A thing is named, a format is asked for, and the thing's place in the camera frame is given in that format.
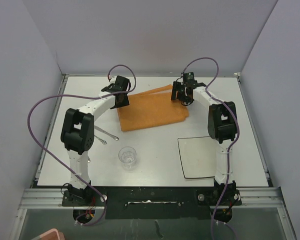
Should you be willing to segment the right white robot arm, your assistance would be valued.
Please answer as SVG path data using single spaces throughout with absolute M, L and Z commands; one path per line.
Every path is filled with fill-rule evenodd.
M 235 103 L 218 99 L 205 84 L 195 80 L 187 83 L 174 81 L 171 100 L 178 100 L 185 106 L 197 101 L 207 110 L 207 131 L 216 143 L 216 189 L 212 192 L 212 198 L 216 203 L 224 204 L 230 199 L 227 188 L 234 184 L 232 146 L 240 135 Z

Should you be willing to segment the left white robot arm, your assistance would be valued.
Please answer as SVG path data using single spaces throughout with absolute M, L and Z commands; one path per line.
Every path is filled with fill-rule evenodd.
M 130 88 L 130 80 L 118 75 L 108 86 L 101 89 L 97 99 L 78 109 L 69 108 L 65 113 L 61 142 L 67 150 L 72 170 L 68 191 L 81 206 L 91 200 L 91 192 L 88 190 L 91 183 L 88 174 L 88 151 L 95 139 L 95 120 L 109 109 L 128 106 L 126 92 Z

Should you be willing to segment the orange cloth placemat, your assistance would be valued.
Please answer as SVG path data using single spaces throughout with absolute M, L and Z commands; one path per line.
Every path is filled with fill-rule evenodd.
M 171 100 L 172 85 L 128 96 L 129 105 L 117 109 L 121 131 L 128 132 L 179 123 L 189 117 L 187 107 Z

